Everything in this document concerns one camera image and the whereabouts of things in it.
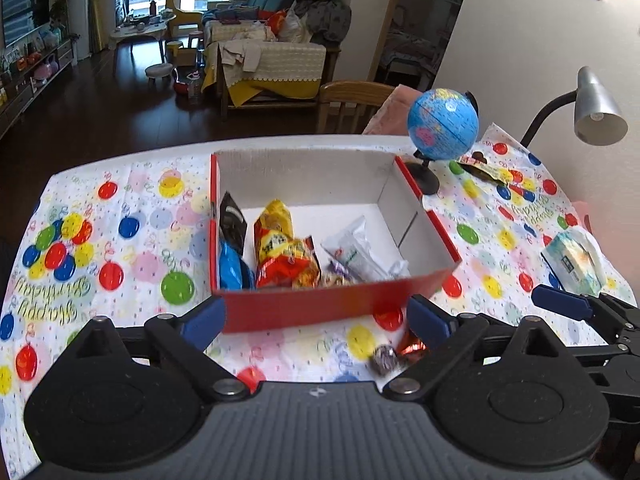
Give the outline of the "silver desk lamp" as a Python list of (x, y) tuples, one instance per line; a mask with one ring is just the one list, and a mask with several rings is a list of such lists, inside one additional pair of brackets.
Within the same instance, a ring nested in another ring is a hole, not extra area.
[(574, 105), (574, 133), (579, 140), (592, 146), (608, 146), (620, 142), (628, 132), (628, 124), (612, 93), (589, 66), (577, 73), (575, 90), (547, 103), (534, 117), (522, 137), (528, 148), (544, 121), (563, 106)]

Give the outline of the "white snack packet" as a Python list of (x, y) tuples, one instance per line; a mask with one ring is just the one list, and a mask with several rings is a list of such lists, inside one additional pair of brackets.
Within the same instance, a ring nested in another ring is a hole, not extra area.
[(400, 280), (410, 276), (407, 260), (396, 260), (390, 266), (384, 266), (382, 260), (374, 254), (367, 238), (365, 216), (360, 216), (346, 228), (327, 237), (321, 247), (363, 283)]

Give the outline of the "black snack packet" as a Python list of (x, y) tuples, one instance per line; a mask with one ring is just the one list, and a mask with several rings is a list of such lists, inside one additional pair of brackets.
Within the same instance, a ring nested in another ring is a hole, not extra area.
[(229, 192), (224, 193), (220, 203), (219, 231), (222, 239), (234, 249), (239, 256), (243, 255), (247, 222), (240, 206)]

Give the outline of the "sofa with cream cover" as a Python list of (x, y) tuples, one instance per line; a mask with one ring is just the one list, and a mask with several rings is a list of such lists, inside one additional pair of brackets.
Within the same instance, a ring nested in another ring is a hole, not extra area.
[(344, 0), (245, 0), (211, 3), (202, 17), (201, 92), (221, 109), (268, 101), (313, 101), (333, 78), (352, 24)]

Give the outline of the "brown foil snack bag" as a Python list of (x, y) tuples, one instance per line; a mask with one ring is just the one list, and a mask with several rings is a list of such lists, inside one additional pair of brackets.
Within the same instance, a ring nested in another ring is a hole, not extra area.
[(427, 353), (426, 344), (412, 330), (406, 330), (400, 343), (396, 346), (398, 360), (405, 365), (420, 361)]

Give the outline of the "blue desk globe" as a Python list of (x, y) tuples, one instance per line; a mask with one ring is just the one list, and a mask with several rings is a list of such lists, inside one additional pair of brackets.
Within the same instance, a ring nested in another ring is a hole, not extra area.
[(431, 162), (454, 160), (472, 148), (480, 128), (480, 113), (471, 92), (436, 88), (422, 93), (410, 106), (409, 138), (420, 162), (407, 162), (413, 180), (423, 195), (434, 195), (439, 180)]

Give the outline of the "dark wrapper near globe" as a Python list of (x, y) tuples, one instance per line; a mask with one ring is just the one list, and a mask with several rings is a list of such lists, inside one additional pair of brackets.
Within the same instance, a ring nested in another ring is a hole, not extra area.
[(510, 182), (511, 174), (501, 168), (496, 168), (488, 164), (484, 154), (480, 151), (474, 151), (471, 154), (462, 155), (458, 159), (461, 168), (486, 182), (492, 182), (495, 185), (507, 186)]

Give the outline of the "wooden chair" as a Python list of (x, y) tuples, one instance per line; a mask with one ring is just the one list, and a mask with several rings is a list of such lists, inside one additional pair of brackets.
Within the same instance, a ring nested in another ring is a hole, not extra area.
[(318, 93), (316, 133), (358, 134), (382, 107), (394, 88), (371, 81), (340, 80)]

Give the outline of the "television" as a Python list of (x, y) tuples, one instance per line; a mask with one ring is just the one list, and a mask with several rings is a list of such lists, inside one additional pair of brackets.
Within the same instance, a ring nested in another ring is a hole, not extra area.
[(6, 48), (49, 20), (49, 0), (1, 0), (2, 38)]

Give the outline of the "orange yellow snack bag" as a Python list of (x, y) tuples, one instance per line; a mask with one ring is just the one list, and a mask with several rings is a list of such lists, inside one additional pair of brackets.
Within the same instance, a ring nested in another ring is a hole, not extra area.
[(257, 288), (315, 288), (321, 270), (312, 237), (294, 235), (288, 207), (272, 200), (254, 222)]

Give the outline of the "dark round wrapped candy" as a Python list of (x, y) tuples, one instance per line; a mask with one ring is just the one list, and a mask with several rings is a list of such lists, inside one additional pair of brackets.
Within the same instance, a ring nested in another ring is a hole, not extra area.
[(398, 354), (390, 344), (380, 344), (369, 356), (372, 373), (378, 377), (388, 376), (399, 367)]

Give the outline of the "blue snack packet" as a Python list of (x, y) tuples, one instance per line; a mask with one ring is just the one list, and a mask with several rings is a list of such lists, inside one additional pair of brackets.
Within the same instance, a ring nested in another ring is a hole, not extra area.
[(218, 274), (219, 285), (223, 290), (243, 290), (255, 287), (254, 272), (225, 240), (220, 243)]

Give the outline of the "purple candy packet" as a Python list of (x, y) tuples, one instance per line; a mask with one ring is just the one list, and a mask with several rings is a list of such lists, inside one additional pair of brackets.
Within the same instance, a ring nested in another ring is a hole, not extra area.
[(352, 271), (343, 266), (338, 261), (330, 260), (326, 270), (323, 271), (322, 280), (324, 286), (346, 286), (355, 285), (360, 282)]

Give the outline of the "tissue pack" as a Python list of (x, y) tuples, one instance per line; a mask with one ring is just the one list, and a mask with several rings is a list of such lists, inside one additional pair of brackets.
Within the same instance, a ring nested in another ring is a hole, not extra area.
[(603, 252), (593, 235), (581, 226), (570, 226), (555, 235), (541, 257), (566, 292), (598, 296), (604, 289)]

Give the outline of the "red cardboard box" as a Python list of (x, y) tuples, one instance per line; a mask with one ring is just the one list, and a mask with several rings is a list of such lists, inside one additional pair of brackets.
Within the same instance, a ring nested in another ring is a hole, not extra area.
[[(390, 278), (330, 287), (222, 289), (219, 223), (226, 195), (248, 224), (272, 200), (284, 203), (295, 236), (312, 239), (320, 266), (336, 258), (324, 243), (363, 221), (369, 252)], [(413, 295), (431, 297), (461, 262), (437, 214), (424, 209), (407, 164), (395, 154), (338, 148), (218, 151), (210, 158), (210, 200), (210, 286), (224, 300), (228, 334), (397, 311)]]

